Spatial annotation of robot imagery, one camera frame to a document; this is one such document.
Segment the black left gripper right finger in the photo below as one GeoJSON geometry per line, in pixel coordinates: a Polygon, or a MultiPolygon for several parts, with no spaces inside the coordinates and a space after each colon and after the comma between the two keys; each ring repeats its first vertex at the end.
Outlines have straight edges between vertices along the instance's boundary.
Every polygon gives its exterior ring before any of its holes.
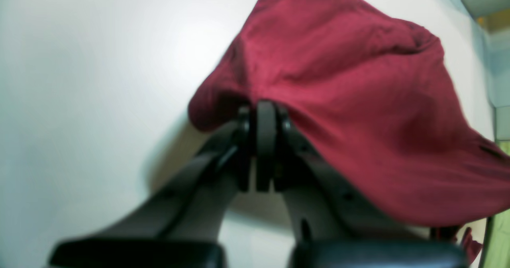
{"type": "Polygon", "coordinates": [[[467,268],[454,244],[420,238],[382,213],[317,152],[288,110],[266,102],[266,184],[296,239],[290,268],[467,268]]]}

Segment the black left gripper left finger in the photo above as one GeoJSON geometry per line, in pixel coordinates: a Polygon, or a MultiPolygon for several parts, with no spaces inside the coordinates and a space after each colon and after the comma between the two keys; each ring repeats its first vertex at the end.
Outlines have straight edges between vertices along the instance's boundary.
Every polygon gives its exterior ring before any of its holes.
{"type": "Polygon", "coordinates": [[[224,268],[217,238],[238,192],[267,190],[267,104],[242,107],[155,195],[117,223],[59,244],[49,268],[224,268]]]}

